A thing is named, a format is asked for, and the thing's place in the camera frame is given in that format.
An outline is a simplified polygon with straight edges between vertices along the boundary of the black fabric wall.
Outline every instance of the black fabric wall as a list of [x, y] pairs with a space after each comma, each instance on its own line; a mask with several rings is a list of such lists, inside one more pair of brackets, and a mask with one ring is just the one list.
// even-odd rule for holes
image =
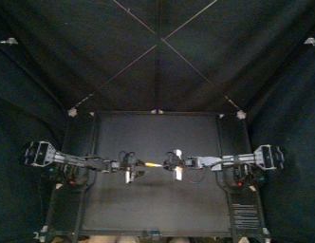
[[279, 145], [285, 155], [261, 191], [267, 223], [280, 242], [315, 242], [313, 46], [301, 46], [269, 84], [249, 120], [254, 148]]
[[[0, 38], [8, 38], [0, 26]], [[42, 75], [22, 47], [0, 47], [0, 242], [31, 242], [43, 225], [48, 184], [19, 161], [23, 145], [48, 140], [61, 147], [66, 119], [40, 86]]]

